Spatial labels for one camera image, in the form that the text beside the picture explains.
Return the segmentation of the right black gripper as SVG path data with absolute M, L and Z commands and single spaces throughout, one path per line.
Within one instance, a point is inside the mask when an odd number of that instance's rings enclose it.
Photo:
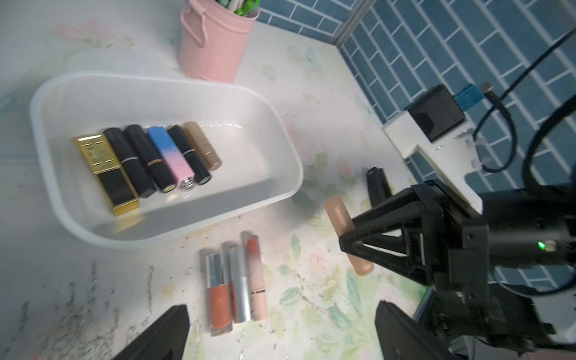
M 575 264 L 575 195 L 565 187 L 536 186 L 484 193 L 476 211 L 441 181 L 402 190 L 352 222 L 340 249 L 418 284 L 432 285 L 420 244 L 432 236 L 431 197 L 442 211 L 432 241 L 442 261 L 435 277 L 437 325 L 448 335 L 484 338 L 517 353 L 574 351 L 573 340 L 538 314 L 538 290 L 497 280 L 496 269 Z

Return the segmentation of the white plastic storage box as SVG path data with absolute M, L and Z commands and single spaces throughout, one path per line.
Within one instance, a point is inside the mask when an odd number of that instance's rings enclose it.
M 98 72 L 45 82 L 31 125 L 53 211 L 135 248 L 294 195 L 302 162 L 272 105 L 237 85 Z

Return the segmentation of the black lipstick front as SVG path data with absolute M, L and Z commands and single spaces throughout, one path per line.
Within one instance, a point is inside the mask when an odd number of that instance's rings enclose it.
M 197 154 L 195 148 L 191 145 L 188 135 L 179 125 L 174 125 L 167 130 L 172 140 L 182 153 L 184 159 L 194 172 L 194 180 L 198 185 L 204 185 L 212 179 L 212 175 L 207 169 L 203 160 Z

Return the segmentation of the blue pink lipstick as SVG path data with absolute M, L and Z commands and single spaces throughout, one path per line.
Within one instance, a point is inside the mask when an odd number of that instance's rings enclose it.
M 149 127 L 147 135 L 160 152 L 173 178 L 176 180 L 176 184 L 183 191 L 191 191 L 196 185 L 194 171 L 188 165 L 167 130 L 164 127 Z

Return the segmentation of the silver gold lipstick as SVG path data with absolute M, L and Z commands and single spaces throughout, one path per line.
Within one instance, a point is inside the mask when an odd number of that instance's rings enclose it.
M 195 121 L 184 123 L 184 131 L 208 170 L 218 170 L 222 166 L 222 161 L 198 123 Z

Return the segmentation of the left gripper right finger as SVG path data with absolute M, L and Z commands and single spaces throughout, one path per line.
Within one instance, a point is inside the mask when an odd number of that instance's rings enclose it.
M 429 331 L 406 315 L 396 304 L 381 301 L 375 328 L 385 360 L 454 359 Z

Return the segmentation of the tan lipstick tube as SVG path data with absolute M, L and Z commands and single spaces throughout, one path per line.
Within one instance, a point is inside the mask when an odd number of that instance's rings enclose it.
M 325 202 L 324 208 L 338 237 L 355 229 L 352 218 L 340 196 L 328 199 Z M 348 254 L 347 257 L 358 276 L 366 276 L 374 270 L 374 264 L 372 262 L 351 254 Z

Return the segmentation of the gold black lipstick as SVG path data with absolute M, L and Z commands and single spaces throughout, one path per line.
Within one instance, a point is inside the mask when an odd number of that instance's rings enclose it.
M 120 216 L 140 207 L 139 198 L 108 139 L 101 133 L 75 142 L 102 188 L 112 213 Z

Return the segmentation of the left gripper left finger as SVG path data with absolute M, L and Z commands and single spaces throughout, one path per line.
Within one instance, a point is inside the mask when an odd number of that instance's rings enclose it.
M 189 329 L 187 305 L 174 305 L 113 359 L 182 359 Z

